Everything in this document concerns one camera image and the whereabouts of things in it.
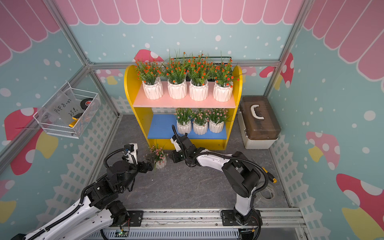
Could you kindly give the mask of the pink flower pot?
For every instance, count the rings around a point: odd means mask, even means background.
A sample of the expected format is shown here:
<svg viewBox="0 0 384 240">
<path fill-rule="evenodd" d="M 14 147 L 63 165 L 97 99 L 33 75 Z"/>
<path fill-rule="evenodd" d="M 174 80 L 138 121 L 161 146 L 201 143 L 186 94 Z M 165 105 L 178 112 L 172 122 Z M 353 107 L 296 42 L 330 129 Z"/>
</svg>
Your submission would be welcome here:
<svg viewBox="0 0 384 240">
<path fill-rule="evenodd" d="M 228 109 L 208 109 L 209 130 L 212 133 L 221 133 L 225 122 L 230 118 Z"/>
<path fill-rule="evenodd" d="M 189 134 L 192 130 L 193 111 L 190 108 L 176 108 L 177 131 L 181 135 Z"/>
<path fill-rule="evenodd" d="M 197 109 L 193 112 L 193 131 L 201 136 L 208 131 L 208 112 L 206 109 Z"/>
<path fill-rule="evenodd" d="M 152 145 L 149 147 L 149 155 L 154 160 L 155 169 L 162 169 L 167 164 L 167 156 L 163 147 L 160 147 L 158 144 Z"/>
</svg>

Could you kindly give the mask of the orange flower pot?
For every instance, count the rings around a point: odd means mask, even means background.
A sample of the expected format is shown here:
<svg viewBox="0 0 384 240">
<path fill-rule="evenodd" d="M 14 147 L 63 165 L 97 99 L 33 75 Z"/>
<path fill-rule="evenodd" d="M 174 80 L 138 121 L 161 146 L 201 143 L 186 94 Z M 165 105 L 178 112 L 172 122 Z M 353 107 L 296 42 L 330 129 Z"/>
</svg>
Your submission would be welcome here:
<svg viewBox="0 0 384 240">
<path fill-rule="evenodd" d="M 158 62 L 136 61 L 138 78 L 142 81 L 145 96 L 149 100 L 158 100 L 164 95 L 160 75 L 161 65 Z"/>
<path fill-rule="evenodd" d="M 187 75 L 190 78 L 189 95 L 192 100 L 201 102 L 208 97 L 210 72 L 211 64 L 203 54 L 188 59 Z"/>
<path fill-rule="evenodd" d="M 187 95 L 187 70 L 188 62 L 186 53 L 180 56 L 180 53 L 175 58 L 169 58 L 167 63 L 163 64 L 162 76 L 168 81 L 168 93 L 174 100 L 180 100 Z"/>
<path fill-rule="evenodd" d="M 240 79 L 240 74 L 234 73 L 233 60 L 221 60 L 212 64 L 211 79 L 215 82 L 213 97 L 218 102 L 228 102 L 232 96 L 234 81 Z"/>
</svg>

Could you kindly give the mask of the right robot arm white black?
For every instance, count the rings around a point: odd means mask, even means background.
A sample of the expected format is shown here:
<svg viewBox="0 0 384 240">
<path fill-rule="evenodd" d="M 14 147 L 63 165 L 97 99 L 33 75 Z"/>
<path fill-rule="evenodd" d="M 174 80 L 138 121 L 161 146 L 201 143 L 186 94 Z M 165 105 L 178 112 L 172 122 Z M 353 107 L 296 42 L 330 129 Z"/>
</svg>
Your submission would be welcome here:
<svg viewBox="0 0 384 240">
<path fill-rule="evenodd" d="M 174 136 L 171 138 L 175 150 L 172 158 L 175 163 L 185 162 L 190 167 L 208 167 L 222 172 L 231 188 L 236 193 L 236 204 L 233 210 L 222 210 L 223 226 L 242 226 L 239 229 L 239 240 L 256 240 L 262 230 L 261 212 L 254 208 L 255 194 L 264 190 L 269 183 L 267 170 L 250 161 L 237 151 L 234 154 L 221 154 L 205 148 L 197 148 L 187 134 L 178 135 L 172 126 Z"/>
</svg>

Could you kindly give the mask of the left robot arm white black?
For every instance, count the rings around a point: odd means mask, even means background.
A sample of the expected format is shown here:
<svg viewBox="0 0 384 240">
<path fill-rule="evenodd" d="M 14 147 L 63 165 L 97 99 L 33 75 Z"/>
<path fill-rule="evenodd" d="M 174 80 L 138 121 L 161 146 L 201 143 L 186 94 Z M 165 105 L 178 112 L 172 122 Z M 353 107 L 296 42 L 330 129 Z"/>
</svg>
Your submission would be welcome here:
<svg viewBox="0 0 384 240">
<path fill-rule="evenodd" d="M 120 227 L 132 220 L 119 194 L 132 191 L 136 176 L 155 168 L 147 156 L 136 160 L 128 148 L 118 149 L 104 159 L 106 174 L 85 187 L 77 200 L 59 216 L 29 234 L 17 234 L 14 240 L 83 240 L 107 227 Z"/>
</svg>

